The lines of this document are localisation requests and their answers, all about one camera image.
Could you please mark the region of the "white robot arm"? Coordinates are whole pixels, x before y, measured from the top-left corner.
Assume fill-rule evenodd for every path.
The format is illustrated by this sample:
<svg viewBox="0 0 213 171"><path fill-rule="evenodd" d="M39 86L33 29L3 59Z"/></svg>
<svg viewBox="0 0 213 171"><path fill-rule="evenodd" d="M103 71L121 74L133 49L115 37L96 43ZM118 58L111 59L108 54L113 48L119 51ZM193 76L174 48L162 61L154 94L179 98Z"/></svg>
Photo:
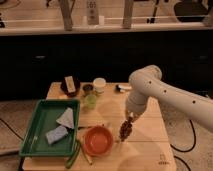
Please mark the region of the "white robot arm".
<svg viewBox="0 0 213 171"><path fill-rule="evenodd" d="M163 101L185 113L190 119L213 132L213 100L173 87L161 81L156 65L138 69L129 76L130 93L125 102L126 117L137 120L146 110L148 98Z"/></svg>

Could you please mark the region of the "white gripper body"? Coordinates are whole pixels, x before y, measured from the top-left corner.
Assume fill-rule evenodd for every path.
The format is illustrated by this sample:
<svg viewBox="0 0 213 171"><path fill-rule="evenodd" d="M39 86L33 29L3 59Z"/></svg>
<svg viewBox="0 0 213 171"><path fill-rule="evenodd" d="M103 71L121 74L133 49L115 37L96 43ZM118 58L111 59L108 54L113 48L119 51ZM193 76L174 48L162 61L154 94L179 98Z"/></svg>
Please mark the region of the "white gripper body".
<svg viewBox="0 0 213 171"><path fill-rule="evenodd" d="M147 108L148 97L130 93L125 102L126 117L139 118Z"/></svg>

